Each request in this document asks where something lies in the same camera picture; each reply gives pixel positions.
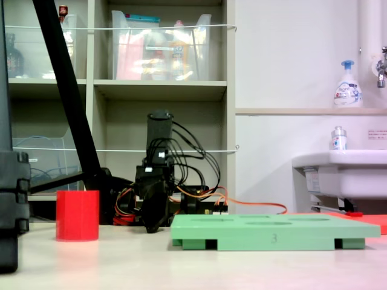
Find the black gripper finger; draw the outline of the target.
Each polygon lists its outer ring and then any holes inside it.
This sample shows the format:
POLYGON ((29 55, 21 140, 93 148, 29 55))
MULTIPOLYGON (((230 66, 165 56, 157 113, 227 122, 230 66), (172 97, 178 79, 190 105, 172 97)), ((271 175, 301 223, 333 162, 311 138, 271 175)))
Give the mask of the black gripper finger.
POLYGON ((142 221, 147 233, 156 233, 168 217, 168 196, 157 193, 143 200, 142 221))

